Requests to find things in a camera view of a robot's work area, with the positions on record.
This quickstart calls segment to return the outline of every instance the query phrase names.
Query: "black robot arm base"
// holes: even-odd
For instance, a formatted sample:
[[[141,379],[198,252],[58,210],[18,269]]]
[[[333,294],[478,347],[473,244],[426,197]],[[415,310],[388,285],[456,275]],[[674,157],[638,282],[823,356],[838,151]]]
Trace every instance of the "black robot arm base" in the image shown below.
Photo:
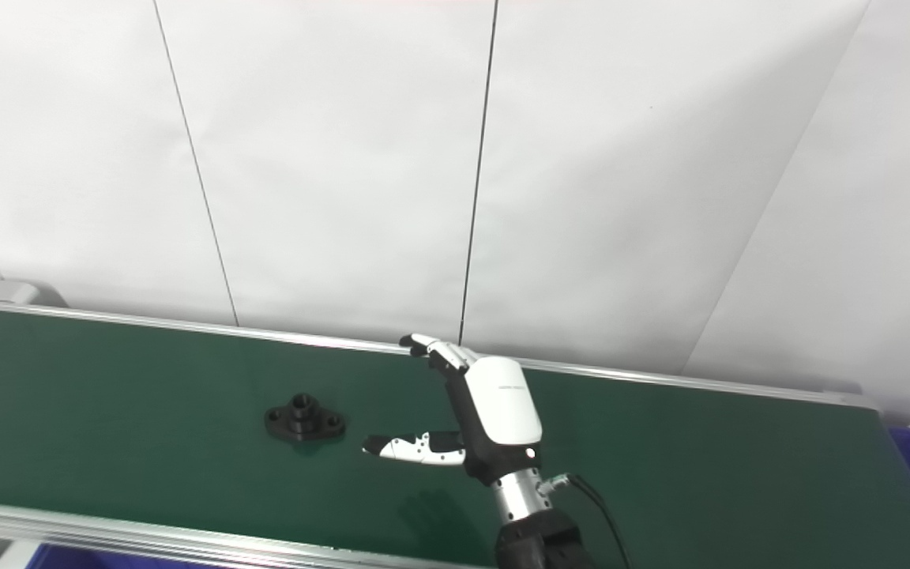
[[[547,509],[506,523],[495,547],[498,569],[595,569],[567,514]]]

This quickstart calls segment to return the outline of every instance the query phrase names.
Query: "robotic hand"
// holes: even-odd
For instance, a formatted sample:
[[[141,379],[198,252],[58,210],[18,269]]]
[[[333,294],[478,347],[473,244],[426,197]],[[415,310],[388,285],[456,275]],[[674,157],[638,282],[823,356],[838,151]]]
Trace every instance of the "robotic hand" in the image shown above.
[[[550,505],[550,492],[568,484],[567,476],[540,478],[543,428],[521,365],[422,334],[405,336],[400,345],[413,356],[426,356],[444,375],[461,432],[372,435],[364,442],[365,453],[462,465],[490,486],[502,520],[495,547],[499,569],[593,569],[577,526]]]

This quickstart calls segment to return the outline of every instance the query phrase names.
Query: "black metal part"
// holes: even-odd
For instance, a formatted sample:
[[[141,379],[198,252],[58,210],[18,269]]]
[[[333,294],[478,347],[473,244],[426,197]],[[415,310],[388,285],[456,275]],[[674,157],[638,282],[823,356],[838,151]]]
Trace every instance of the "black metal part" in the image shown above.
[[[508,523],[494,548],[498,569],[595,569],[567,514],[546,509]]]
[[[298,393],[286,405],[266,411],[265,424],[269,435],[292,442],[335,439],[346,431],[343,415],[325,409],[307,393]]]

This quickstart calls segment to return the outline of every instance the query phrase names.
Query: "robotic finger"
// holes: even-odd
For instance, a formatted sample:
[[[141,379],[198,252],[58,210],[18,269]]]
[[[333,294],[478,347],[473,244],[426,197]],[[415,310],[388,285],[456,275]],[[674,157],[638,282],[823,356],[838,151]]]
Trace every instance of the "robotic finger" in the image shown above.
[[[364,439],[365,453],[394,461],[423,465],[462,465],[465,444],[458,431],[428,431],[413,435],[370,435]]]

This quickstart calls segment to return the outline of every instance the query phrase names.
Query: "cable connector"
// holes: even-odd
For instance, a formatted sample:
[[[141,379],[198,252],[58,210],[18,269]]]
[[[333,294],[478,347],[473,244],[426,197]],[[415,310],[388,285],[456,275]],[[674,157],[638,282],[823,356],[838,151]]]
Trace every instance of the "cable connector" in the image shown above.
[[[549,496],[555,490],[559,490],[564,486],[570,486],[571,479],[568,474],[559,474],[553,476],[553,478],[547,478],[546,480],[538,483],[536,485],[536,491],[542,495],[542,497]]]

